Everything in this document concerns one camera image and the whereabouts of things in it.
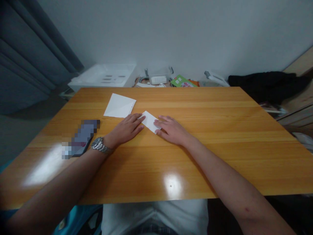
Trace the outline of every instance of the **finger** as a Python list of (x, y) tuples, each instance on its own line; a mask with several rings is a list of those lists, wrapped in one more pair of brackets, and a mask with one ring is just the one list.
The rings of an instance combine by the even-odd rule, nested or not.
[(176, 121), (174, 118), (167, 116), (167, 118), (171, 119), (172, 121)]
[(165, 121), (171, 121), (171, 119), (168, 118), (168, 116), (166, 117), (166, 116), (159, 115), (159, 118), (162, 118)]
[(155, 122), (153, 124), (166, 130), (167, 125), (164, 122), (161, 122), (159, 120), (155, 120)]
[(136, 129), (133, 131), (133, 136), (135, 137), (139, 132), (141, 132), (144, 129), (144, 125), (139, 125), (136, 127)]
[(138, 120), (136, 120), (136, 121), (134, 122), (135, 126), (138, 126), (140, 123), (142, 123), (142, 121), (143, 121), (145, 118), (146, 118), (146, 116), (143, 116), (143, 117), (139, 118)]
[(128, 114), (126, 118), (124, 118), (123, 121), (128, 121), (131, 118), (131, 114)]
[(155, 119), (154, 122), (163, 123), (164, 125), (167, 125), (166, 121), (160, 121), (160, 120), (158, 120), (158, 119)]
[(170, 136), (168, 134), (166, 134), (165, 132), (161, 131), (161, 130), (156, 130), (156, 134), (160, 137), (162, 137), (163, 139), (170, 141)]
[(134, 122), (134, 121), (136, 121), (139, 117), (141, 117), (142, 116), (142, 114), (133, 114), (131, 117), (130, 117), (130, 119), (129, 119), (129, 121), (130, 122)]

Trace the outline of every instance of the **pixelated area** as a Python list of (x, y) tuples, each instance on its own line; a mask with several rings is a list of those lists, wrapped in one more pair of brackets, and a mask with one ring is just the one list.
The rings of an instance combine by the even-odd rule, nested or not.
[(97, 133), (100, 120), (81, 120), (75, 133), (71, 137), (62, 138), (62, 159), (70, 159), (75, 153), (83, 149), (86, 143)]

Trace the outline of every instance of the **person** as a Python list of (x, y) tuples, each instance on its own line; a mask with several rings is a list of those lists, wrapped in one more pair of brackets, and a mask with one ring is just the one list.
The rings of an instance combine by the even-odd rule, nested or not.
[[(143, 128), (141, 114), (122, 120), (103, 144), (116, 149)], [(236, 170), (207, 149), (175, 119), (159, 116), (161, 138), (183, 146), (194, 158), (224, 205), (250, 234), (294, 235), (294, 231), (261, 193)], [(109, 153), (90, 149), (26, 202), (7, 222), (10, 234), (51, 234), (79, 201)], [(105, 204), (102, 234), (207, 234), (207, 200)]]

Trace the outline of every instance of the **gray curtain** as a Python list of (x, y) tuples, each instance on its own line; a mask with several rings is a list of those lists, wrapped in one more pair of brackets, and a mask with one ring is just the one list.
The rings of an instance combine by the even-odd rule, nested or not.
[(36, 0), (1, 2), (0, 113), (27, 108), (83, 70)]

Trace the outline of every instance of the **wooden table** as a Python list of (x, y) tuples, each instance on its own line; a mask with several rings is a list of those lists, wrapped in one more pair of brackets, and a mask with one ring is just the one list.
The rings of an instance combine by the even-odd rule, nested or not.
[[(61, 159), (62, 137), (80, 120), (101, 120), (94, 138), (122, 120), (103, 116), (112, 93), (136, 99), (133, 113), (175, 118), (264, 195), (313, 193), (313, 156), (239, 87), (83, 88), (1, 174), (4, 208), (20, 207), (76, 160)], [(107, 159), (80, 204), (214, 197), (191, 156), (145, 128)]]

